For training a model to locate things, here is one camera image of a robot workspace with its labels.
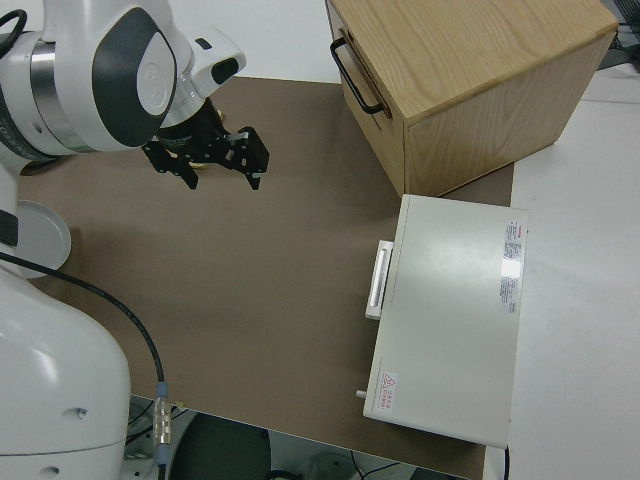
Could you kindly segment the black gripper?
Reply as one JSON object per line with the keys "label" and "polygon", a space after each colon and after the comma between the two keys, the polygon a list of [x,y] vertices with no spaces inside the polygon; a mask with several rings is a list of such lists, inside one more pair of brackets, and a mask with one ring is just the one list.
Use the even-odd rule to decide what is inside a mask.
{"label": "black gripper", "polygon": [[256,191],[269,162],[269,152],[252,127],[237,133],[205,132],[176,139],[156,138],[143,145],[142,152],[156,171],[174,173],[191,190],[197,188],[199,181],[193,165],[218,164],[243,173]]}

